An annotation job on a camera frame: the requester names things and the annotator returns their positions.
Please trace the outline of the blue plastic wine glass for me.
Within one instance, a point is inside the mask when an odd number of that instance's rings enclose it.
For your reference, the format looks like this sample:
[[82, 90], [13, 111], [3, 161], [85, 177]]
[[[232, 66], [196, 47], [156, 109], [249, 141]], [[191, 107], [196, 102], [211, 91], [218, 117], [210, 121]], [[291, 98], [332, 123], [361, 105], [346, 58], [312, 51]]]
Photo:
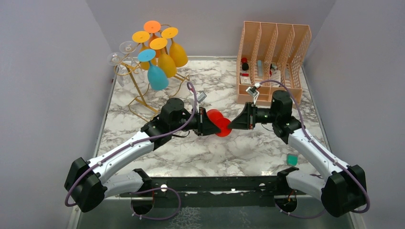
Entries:
[[138, 54], [140, 62], [148, 62], [148, 81], [155, 91], [161, 91], [168, 87], [169, 80], [165, 72], [158, 66], [154, 65], [151, 60], [155, 58], [156, 52], [153, 49], [146, 49]]

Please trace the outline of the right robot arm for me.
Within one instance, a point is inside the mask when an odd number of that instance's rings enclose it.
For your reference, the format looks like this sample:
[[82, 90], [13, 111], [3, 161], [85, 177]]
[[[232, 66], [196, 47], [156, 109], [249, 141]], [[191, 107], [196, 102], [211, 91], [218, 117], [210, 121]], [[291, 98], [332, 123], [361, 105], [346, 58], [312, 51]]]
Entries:
[[228, 128], [250, 130], [256, 124], [271, 124], [274, 134], [303, 155], [320, 174], [316, 178], [294, 167], [283, 170], [277, 174], [275, 182], [279, 193], [287, 194], [293, 189], [302, 191], [319, 200], [334, 217], [367, 207], [370, 199], [364, 170], [359, 165], [348, 165], [322, 146], [292, 115], [292, 107], [289, 93], [277, 90], [269, 108], [258, 108], [247, 102]]

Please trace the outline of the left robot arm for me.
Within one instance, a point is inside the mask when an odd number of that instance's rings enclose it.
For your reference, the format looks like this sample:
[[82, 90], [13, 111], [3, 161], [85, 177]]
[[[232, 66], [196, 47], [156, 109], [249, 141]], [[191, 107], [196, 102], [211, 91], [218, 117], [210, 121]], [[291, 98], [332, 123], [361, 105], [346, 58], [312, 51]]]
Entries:
[[108, 196], [127, 192], [146, 195], [150, 183], [137, 171], [123, 177], [112, 178], [113, 175], [135, 159], [166, 144], [181, 130], [192, 130], [198, 136], [221, 131], [209, 119], [205, 108], [193, 108], [188, 112], [183, 100], [171, 98], [156, 117], [119, 147], [89, 160], [79, 157], [72, 162], [64, 184], [68, 192], [65, 205], [78, 206], [82, 212], [89, 212]]

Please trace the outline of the yellow front wine glass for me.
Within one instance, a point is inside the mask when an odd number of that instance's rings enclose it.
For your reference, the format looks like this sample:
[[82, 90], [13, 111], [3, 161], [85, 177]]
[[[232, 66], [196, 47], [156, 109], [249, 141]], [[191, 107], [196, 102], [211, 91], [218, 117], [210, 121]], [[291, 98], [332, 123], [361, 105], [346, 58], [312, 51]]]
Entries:
[[155, 38], [150, 42], [149, 47], [154, 49], [156, 52], [160, 52], [158, 57], [158, 66], [164, 71], [168, 78], [172, 78], [177, 73], [177, 67], [174, 60], [165, 51], [167, 44], [167, 39]]

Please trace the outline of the red plastic wine glass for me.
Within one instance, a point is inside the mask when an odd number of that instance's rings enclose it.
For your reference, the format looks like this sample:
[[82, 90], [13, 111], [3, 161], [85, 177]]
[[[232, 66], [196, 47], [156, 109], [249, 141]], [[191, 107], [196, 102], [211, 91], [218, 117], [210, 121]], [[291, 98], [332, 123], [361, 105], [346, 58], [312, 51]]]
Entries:
[[216, 133], [218, 137], [226, 137], [231, 133], [232, 130], [228, 128], [231, 121], [228, 118], [225, 118], [219, 110], [210, 109], [207, 112], [207, 115], [210, 121], [220, 129], [220, 132]]

